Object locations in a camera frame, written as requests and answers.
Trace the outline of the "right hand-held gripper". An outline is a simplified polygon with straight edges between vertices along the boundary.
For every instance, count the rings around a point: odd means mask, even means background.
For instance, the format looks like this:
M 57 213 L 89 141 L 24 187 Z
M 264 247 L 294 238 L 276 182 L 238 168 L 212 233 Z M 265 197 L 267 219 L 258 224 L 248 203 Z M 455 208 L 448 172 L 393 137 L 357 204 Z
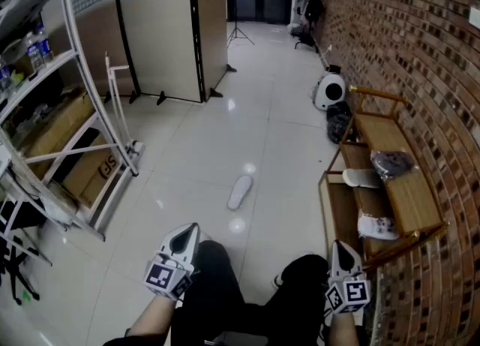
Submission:
M 330 267 L 326 302 L 332 314 L 361 311 L 371 300 L 371 284 L 362 259 L 351 246 L 336 239 L 328 259 Z

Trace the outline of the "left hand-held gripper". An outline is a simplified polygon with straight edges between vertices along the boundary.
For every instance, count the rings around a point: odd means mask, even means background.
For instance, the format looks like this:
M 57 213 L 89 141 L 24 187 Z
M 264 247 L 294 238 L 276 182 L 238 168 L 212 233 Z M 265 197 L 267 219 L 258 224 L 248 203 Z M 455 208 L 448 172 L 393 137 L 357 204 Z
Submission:
M 184 224 L 163 238 L 160 248 L 147 263 L 144 285 L 154 294 L 182 300 L 192 285 L 194 261 L 200 243 L 198 223 Z

